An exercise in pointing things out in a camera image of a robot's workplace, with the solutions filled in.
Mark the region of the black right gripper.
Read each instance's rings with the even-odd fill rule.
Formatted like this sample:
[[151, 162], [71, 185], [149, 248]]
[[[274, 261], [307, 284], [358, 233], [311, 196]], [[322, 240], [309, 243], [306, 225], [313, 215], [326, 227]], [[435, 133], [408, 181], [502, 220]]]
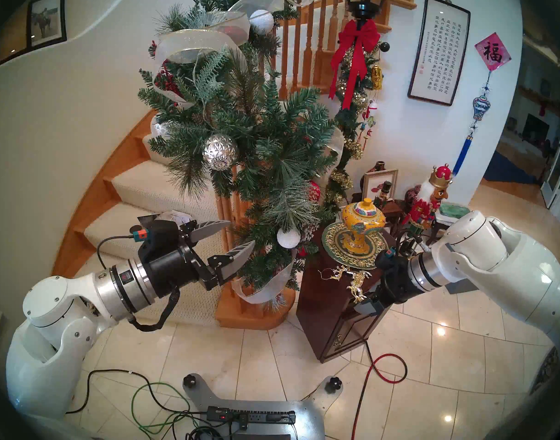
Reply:
[[409, 260], [404, 256], [378, 256], [376, 269], [381, 270], [377, 299], [365, 299], [353, 309], [362, 316], [383, 316], [392, 304], [402, 304], [418, 296], [418, 288], [408, 275]]

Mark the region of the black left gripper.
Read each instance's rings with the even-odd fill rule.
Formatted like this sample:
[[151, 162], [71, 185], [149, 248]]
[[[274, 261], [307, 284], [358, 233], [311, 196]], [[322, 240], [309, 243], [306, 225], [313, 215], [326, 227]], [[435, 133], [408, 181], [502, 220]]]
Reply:
[[[190, 243], [211, 237], [231, 225], [231, 221], [217, 220], [183, 223], [181, 234]], [[208, 258], [208, 265], [198, 254], [185, 245], [156, 248], [145, 244], [145, 272], [158, 298], [190, 283], [200, 283], [209, 291], [233, 279], [249, 260], [255, 241], [235, 246], [223, 255]]]

